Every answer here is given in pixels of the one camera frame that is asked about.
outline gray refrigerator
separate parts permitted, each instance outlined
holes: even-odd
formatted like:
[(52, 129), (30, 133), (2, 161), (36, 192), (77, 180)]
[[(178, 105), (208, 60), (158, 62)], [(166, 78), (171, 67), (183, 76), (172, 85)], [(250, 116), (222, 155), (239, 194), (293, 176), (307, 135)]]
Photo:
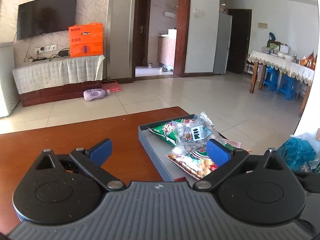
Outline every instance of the gray refrigerator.
[(226, 73), (230, 48), (231, 27), (232, 16), (219, 12), (217, 47), (213, 65), (214, 74)]

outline pink plastic object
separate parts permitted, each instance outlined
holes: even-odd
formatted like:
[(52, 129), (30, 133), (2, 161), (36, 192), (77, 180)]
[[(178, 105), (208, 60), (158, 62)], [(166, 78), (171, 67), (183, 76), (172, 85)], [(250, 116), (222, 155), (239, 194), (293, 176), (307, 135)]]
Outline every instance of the pink plastic object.
[(110, 90), (103, 90), (101, 88), (88, 89), (83, 92), (85, 101), (91, 101), (96, 98), (103, 98), (105, 95), (110, 95)]
[(122, 89), (116, 80), (109, 80), (102, 84), (102, 89), (110, 90), (110, 92), (120, 92)]

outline table leg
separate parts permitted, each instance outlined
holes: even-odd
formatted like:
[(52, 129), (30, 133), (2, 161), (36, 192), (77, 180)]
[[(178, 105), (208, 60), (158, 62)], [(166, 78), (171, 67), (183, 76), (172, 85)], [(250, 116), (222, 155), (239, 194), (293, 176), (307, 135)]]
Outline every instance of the table leg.
[(267, 66), (266, 66), (266, 65), (263, 65), (263, 67), (262, 67), (262, 73), (261, 73), (261, 78), (260, 78), (260, 83), (259, 83), (259, 89), (260, 89), (260, 90), (262, 90), (262, 87), (263, 87), (264, 76), (266, 75), (266, 69), (267, 69)]
[(307, 86), (307, 90), (304, 94), (304, 98), (303, 98), (303, 101), (302, 101), (302, 104), (301, 104), (301, 108), (300, 108), (300, 116), (303, 114), (303, 111), (304, 111), (304, 108), (306, 107), (306, 104), (307, 104), (307, 101), (308, 101), (308, 98), (309, 98), (309, 94), (310, 94), (310, 90), (311, 90), (311, 86)]
[(250, 90), (249, 90), (249, 92), (250, 92), (251, 94), (253, 94), (254, 87), (255, 87), (256, 81), (257, 81), (257, 77), (258, 77), (258, 62), (256, 62), (256, 63), (253, 65), (253, 74), (252, 74), (251, 85), (250, 85)]

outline white tablecloth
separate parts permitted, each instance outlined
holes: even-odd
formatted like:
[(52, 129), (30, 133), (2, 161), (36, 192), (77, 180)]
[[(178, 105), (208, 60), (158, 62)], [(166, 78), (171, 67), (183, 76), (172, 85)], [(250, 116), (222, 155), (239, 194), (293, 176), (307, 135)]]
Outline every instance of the white tablecloth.
[(279, 70), (281, 73), (286, 74), (289, 77), (296, 78), (297, 80), (300, 80), (307, 85), (312, 85), (315, 71), (310, 68), (298, 65), (283, 58), (275, 57), (257, 51), (253, 51), (248, 60), (251, 63), (259, 62), (260, 64), (275, 68), (276, 70)]
[(12, 73), (18, 93), (24, 94), (66, 84), (102, 80), (103, 55), (55, 58), (15, 68)]

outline purple bottle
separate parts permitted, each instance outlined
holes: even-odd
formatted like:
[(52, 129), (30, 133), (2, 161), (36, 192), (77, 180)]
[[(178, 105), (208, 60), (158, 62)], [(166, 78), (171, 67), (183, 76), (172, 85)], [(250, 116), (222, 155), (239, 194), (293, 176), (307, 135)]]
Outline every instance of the purple bottle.
[(105, 95), (110, 95), (110, 90), (103, 90), (101, 88), (88, 89), (83, 92), (85, 101), (91, 101), (96, 98), (103, 98)]

